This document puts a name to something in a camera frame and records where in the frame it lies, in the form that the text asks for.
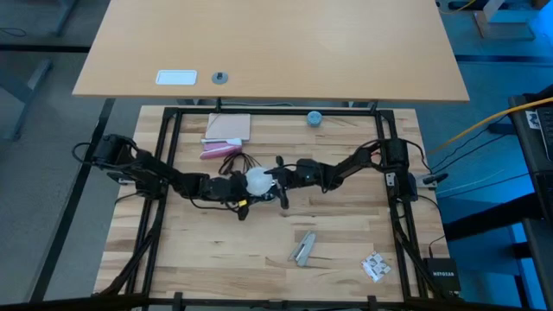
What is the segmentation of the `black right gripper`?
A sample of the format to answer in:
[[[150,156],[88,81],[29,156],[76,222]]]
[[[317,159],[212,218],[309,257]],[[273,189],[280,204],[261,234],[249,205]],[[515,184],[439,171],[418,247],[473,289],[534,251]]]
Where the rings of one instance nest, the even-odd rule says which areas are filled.
[[[289,209],[286,189],[319,186],[321,190],[328,190],[328,165],[325,163],[299,159],[296,163],[285,164],[283,158],[277,155],[276,165],[276,179],[282,186],[278,188],[278,197],[283,210]]]

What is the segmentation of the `crumpled white patterned packet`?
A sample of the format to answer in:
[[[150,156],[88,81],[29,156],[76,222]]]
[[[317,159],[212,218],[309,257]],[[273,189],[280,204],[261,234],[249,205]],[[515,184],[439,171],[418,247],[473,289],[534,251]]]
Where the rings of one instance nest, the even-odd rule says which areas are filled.
[[[363,259],[360,264],[363,271],[372,279],[373,282],[379,282],[385,275],[391,272],[391,267],[376,251]]]

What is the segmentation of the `pink box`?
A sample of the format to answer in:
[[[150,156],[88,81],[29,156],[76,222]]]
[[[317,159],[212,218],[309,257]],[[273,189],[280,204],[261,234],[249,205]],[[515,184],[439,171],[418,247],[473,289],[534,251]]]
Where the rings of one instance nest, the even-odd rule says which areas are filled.
[[[200,153],[201,160],[226,157],[238,153],[242,150],[241,145],[229,143],[208,143],[203,145],[203,151]]]

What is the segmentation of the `beige wooden desk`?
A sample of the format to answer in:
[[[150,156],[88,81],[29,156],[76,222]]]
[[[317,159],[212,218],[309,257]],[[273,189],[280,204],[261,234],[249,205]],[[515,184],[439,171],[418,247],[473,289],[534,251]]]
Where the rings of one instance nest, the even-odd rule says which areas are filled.
[[[160,86],[160,70],[196,70]],[[216,72],[228,74],[223,85]],[[81,97],[466,102],[435,0],[111,0]]]

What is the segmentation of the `white rectangular desk plate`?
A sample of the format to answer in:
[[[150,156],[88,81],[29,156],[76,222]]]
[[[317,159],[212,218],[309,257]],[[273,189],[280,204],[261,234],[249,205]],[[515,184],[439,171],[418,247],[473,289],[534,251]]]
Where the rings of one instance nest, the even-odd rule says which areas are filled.
[[[156,84],[160,86],[194,86],[197,77],[196,70],[160,70],[156,75]]]

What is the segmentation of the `beige spiral notebook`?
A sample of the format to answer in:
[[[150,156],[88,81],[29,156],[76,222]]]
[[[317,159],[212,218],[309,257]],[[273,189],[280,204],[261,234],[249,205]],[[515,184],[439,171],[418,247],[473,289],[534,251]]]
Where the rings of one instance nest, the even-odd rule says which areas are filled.
[[[241,139],[251,138],[250,114],[211,113],[205,133],[206,139]]]

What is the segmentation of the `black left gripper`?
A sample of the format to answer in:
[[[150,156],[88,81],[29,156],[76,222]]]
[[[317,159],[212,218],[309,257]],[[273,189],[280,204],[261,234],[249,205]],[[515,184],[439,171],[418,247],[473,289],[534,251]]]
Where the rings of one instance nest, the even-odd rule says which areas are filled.
[[[244,221],[250,211],[250,201],[246,190],[247,181],[242,173],[233,173],[228,178],[215,177],[208,179],[202,186],[202,199],[206,201],[237,202],[236,213],[239,221]]]

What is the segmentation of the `white reflector lightbulb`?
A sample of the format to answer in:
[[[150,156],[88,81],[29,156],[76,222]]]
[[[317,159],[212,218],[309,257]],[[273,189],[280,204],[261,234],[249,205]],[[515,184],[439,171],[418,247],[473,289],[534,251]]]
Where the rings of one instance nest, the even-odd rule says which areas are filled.
[[[272,174],[267,174],[268,169],[255,167],[245,173],[247,182],[246,191],[253,196],[264,196],[274,186],[275,182]]]

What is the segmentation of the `grey table leg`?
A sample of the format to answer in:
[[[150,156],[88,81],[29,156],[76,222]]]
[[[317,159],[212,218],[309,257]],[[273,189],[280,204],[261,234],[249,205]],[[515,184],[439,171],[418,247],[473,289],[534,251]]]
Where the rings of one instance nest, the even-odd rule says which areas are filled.
[[[27,80],[22,80],[6,70],[0,69],[0,88],[3,88],[12,97],[22,103],[22,109],[12,130],[6,138],[10,141],[16,141],[21,136],[21,129],[25,118],[29,112],[29,107],[34,101],[38,89],[51,70],[53,62],[45,59],[39,63],[36,69]]]

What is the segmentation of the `black side desk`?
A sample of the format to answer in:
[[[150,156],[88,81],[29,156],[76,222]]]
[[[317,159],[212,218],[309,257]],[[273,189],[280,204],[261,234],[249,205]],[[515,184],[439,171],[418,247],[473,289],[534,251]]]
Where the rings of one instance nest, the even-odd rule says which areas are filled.
[[[522,223],[527,241],[512,249],[519,257],[532,258],[545,305],[553,311],[553,162],[545,153],[536,109],[553,106],[553,84],[541,92],[510,99],[510,107],[462,131],[454,142],[493,120],[508,116],[522,148],[533,192],[501,203],[483,212],[447,223],[446,237],[453,241],[469,238],[507,225]]]

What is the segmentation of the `grey stapler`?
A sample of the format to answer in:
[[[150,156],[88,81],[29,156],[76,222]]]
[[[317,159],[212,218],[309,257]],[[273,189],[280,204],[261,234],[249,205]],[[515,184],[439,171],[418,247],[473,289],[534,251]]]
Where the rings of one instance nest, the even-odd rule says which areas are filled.
[[[315,240],[316,233],[308,231],[290,253],[288,260],[294,261],[298,267],[305,267],[308,264],[308,258],[315,245]]]

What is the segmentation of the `black floor beam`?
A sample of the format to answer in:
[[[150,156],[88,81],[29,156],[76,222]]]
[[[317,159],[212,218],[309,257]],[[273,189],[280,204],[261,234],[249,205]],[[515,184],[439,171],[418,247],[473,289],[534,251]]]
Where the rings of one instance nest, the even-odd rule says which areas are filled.
[[[85,189],[87,179],[91,172],[89,161],[98,145],[100,138],[105,133],[108,120],[110,118],[116,99],[108,98],[102,107],[98,121],[94,127],[91,138],[88,142],[77,143],[71,149],[71,155],[79,163],[79,170],[73,180],[71,191],[67,197],[64,207],[61,209],[58,223],[51,238],[48,251],[43,260],[34,286],[30,292],[29,302],[41,302],[48,291],[48,286],[59,261],[67,235],[73,223],[77,207]]]

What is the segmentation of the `black Netgear network switch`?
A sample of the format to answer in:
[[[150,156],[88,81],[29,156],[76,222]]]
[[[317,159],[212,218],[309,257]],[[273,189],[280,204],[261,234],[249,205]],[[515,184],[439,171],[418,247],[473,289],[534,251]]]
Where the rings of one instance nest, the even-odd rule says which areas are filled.
[[[424,258],[424,263],[434,280],[448,292],[459,293],[461,284],[456,263],[451,258]]]

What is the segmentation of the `grey desk foot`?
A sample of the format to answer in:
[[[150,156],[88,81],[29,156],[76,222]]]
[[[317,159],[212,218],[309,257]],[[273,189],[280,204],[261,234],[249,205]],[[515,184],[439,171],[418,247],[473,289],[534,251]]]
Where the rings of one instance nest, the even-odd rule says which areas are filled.
[[[487,0],[481,10],[473,13],[480,37],[495,41],[533,41],[536,36],[527,17],[500,12],[506,0]]]

